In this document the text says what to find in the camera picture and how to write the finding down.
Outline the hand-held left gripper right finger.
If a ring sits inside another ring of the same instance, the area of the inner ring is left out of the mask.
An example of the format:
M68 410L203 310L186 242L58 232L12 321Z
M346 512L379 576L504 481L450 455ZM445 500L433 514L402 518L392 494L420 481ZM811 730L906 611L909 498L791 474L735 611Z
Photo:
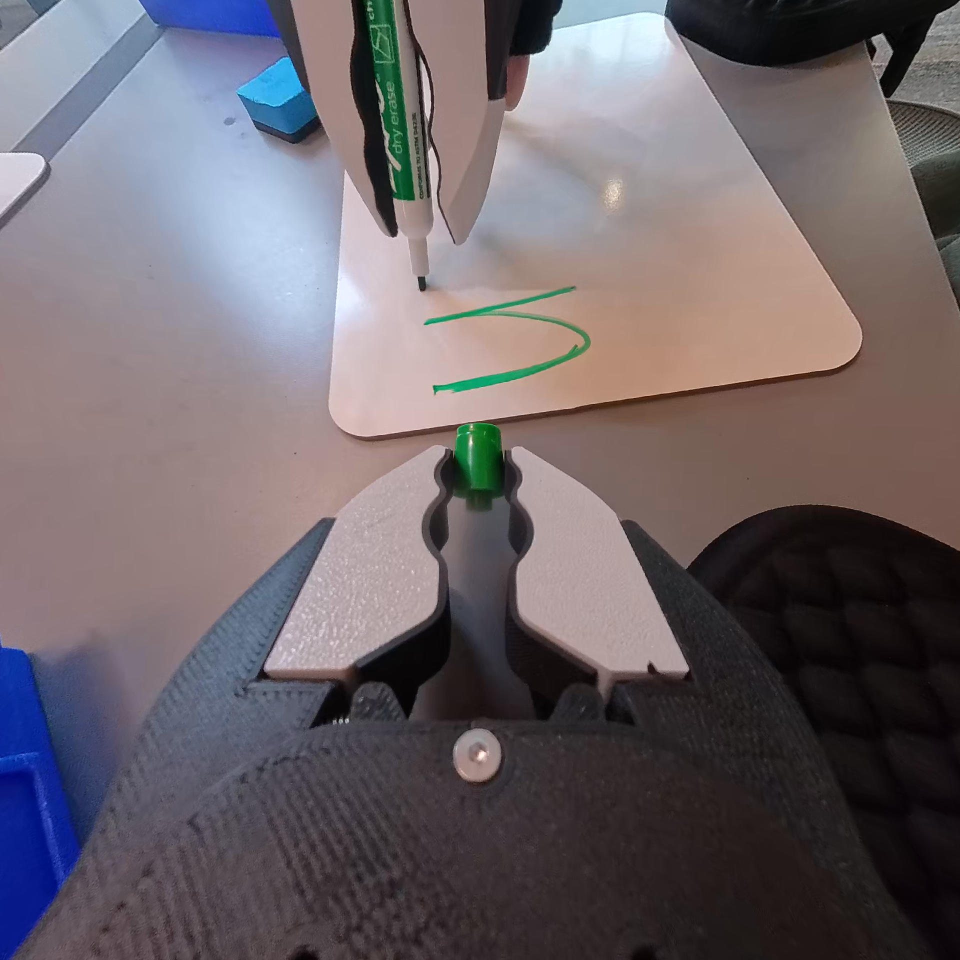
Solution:
M530 450L510 450L510 617L594 678L685 678L690 666L617 513Z

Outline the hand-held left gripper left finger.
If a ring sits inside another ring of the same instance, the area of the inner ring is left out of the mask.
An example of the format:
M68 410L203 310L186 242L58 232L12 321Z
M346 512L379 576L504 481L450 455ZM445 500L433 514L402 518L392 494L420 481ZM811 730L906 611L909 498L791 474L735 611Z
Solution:
M354 685L389 661L417 689L450 645L453 455L420 453L340 510L263 665L273 681Z

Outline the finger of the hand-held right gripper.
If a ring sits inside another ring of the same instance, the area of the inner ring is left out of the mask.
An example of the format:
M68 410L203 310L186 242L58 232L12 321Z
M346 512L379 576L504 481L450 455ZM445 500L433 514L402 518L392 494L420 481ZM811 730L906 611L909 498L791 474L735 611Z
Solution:
M345 172L386 236L399 232L361 2L293 1L307 89Z
M484 206L506 112L509 1L411 1L432 99L438 209L463 245Z

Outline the blue whiteboard eraser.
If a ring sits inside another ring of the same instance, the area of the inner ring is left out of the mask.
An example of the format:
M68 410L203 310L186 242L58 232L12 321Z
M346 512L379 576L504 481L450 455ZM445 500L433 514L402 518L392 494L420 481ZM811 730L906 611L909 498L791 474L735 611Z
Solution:
M297 144L321 129L321 120L288 55L237 88L258 131Z

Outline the green whiteboard marker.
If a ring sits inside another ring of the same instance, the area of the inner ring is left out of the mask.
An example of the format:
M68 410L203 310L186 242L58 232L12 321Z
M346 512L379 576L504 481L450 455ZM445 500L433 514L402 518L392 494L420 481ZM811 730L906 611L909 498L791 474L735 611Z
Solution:
M425 292L434 199L420 57L406 2L363 1L361 7L395 221L408 243L417 288Z

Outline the green marker cap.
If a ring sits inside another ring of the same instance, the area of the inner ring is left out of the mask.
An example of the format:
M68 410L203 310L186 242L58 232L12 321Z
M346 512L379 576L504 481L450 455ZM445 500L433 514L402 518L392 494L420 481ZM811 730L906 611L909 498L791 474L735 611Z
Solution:
M464 423L453 447L454 495L474 511L487 511L503 493L504 457L498 426Z

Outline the blue open-front storage bin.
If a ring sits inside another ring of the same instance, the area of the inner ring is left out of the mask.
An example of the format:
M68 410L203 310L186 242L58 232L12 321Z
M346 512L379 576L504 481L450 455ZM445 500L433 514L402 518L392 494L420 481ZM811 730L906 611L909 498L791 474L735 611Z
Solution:
M23 938L80 848L30 656L1 650L2 935Z

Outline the grey mesh chair seat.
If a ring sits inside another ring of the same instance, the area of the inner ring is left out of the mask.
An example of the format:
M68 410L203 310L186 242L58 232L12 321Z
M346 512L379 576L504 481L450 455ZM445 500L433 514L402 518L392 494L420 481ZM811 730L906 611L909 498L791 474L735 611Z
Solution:
M908 166L959 150L958 113L894 99L887 108Z

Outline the person's green sweatshirt torso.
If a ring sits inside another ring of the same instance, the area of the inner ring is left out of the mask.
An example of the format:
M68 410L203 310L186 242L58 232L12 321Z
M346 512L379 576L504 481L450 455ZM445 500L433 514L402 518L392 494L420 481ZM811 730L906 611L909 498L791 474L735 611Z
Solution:
M959 301L959 150L916 163L911 176L943 269Z

